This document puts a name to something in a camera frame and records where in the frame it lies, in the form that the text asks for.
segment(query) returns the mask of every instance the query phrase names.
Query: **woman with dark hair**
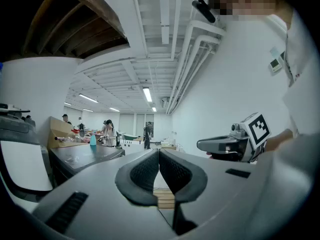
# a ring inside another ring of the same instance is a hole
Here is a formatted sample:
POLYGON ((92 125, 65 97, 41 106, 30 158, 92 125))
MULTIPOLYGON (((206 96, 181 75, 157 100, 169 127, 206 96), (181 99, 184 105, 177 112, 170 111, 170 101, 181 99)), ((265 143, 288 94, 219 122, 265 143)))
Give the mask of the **woman with dark hair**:
POLYGON ((117 131, 114 124, 109 119, 105 122, 106 130, 104 131, 104 136, 106 136, 106 145, 109 147, 115 147, 117 145, 117 131))

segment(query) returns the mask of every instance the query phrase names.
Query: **cardboard box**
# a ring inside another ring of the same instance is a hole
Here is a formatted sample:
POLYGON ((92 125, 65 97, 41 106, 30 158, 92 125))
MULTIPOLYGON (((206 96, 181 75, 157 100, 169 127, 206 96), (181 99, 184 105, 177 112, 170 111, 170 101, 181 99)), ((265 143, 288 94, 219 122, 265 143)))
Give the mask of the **cardboard box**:
POLYGON ((88 144, 86 142, 64 142, 55 140, 55 137, 62 137, 65 138, 73 129, 71 124, 68 124, 62 120, 56 119, 54 117, 50 117, 50 129, 49 129, 49 137, 47 143, 47 149, 54 149, 54 148, 63 148, 63 147, 71 147, 71 146, 78 146, 88 144))
POLYGON ((143 142, 143 141, 144 141, 144 138, 142 138, 142 137, 140 137, 140 138, 135 138, 134 141, 135 141, 135 142, 139 142, 139 141, 140 141, 140 142, 143 142))
POLYGON ((161 146, 162 149, 176 150, 176 146, 161 146))

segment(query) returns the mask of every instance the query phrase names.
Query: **white wall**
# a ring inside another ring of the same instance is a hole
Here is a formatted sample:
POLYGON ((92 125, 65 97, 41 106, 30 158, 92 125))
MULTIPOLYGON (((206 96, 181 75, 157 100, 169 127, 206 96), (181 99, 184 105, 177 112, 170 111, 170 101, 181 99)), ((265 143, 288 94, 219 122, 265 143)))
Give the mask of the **white wall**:
POLYGON ((79 118, 82 117, 82 110, 74 109, 69 106, 64 106, 63 114, 67 114, 68 119, 71 121, 72 125, 76 127, 78 126, 79 118))
POLYGON ((144 135, 144 127, 145 127, 145 114, 136 114, 136 136, 144 135))
POLYGON ((152 142, 160 142, 164 138, 171 136, 172 127, 172 116, 166 115, 165 113, 155 113, 154 114, 154 126, 153 134, 154 137, 152 142))
POLYGON ((81 60, 35 57, 3 63, 0 103, 29 109, 41 144, 47 145, 49 117, 62 120, 64 101, 81 60))
POLYGON ((106 120, 111 120, 115 129, 119 130, 119 113, 97 113, 97 112, 82 112, 82 120, 84 122, 85 128, 98 130, 102 129, 103 123, 106 120))
POLYGON ((134 114, 120 114, 118 131, 129 135, 134 134, 134 114))
POLYGON ((272 47, 282 53, 285 41, 263 21, 228 23, 217 53, 202 65, 172 115, 177 143, 186 153, 208 157, 198 140, 226 135, 232 123, 254 112, 263 113, 272 135, 286 128, 287 77, 283 70, 271 77, 272 47))

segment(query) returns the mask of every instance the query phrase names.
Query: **fluorescent light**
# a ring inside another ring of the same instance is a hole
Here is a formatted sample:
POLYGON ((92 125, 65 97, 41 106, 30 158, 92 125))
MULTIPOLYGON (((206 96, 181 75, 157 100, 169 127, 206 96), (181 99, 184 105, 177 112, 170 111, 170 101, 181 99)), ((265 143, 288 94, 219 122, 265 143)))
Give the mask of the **fluorescent light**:
POLYGON ((83 98, 86 98, 86 99, 88 99, 89 101, 92 101, 92 102, 95 102, 95 103, 98 103, 98 101, 96 101, 95 99, 93 99, 93 98, 89 98, 89 97, 87 97, 87 96, 84 96, 83 94, 79 94, 79 96, 81 96, 81 97, 83 97, 83 98))
POLYGON ((147 100, 148 102, 152 102, 149 87, 143 88, 143 91, 144 91, 144 95, 145 95, 145 97, 146 97, 146 100, 147 100))
POLYGON ((114 110, 114 111, 117 111, 117 112, 120 112, 119 110, 115 109, 115 108, 112 108, 110 107, 111 110, 114 110))

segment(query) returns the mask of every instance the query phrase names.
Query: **wooden block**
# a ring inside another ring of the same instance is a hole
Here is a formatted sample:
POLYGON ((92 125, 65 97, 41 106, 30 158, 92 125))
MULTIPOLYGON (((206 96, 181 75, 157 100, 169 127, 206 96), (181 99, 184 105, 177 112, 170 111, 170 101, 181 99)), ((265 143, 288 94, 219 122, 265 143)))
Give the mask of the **wooden block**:
POLYGON ((172 194, 171 190, 154 190, 153 194, 172 194))
POLYGON ((172 193, 153 193, 155 196, 157 197, 163 197, 163 196, 167 196, 167 195, 170 195, 170 196, 175 196, 174 194, 172 193))
POLYGON ((171 194, 167 194, 164 196, 158 196, 158 200, 175 200, 175 196, 171 194))
POLYGON ((158 204, 174 204, 175 200, 158 200, 158 204))
POLYGON ((168 188, 168 187, 156 187, 153 190, 154 191, 157 191, 157 190, 170 190, 170 188, 168 188))
POLYGON ((159 203, 158 204, 158 208, 159 209, 174 209, 175 208, 175 204, 174 203, 159 203))

